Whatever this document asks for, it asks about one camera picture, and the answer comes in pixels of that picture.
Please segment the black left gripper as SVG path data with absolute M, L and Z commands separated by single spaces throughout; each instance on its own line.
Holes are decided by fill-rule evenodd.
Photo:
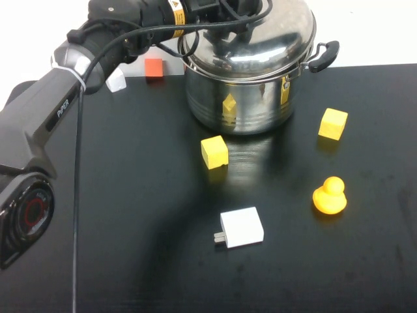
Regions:
M 224 33 L 243 34 L 253 31 L 256 17 L 262 7 L 261 0 L 235 0 L 233 8 L 227 1 L 219 0 L 183 0 L 186 25 L 196 23 L 223 22 Z

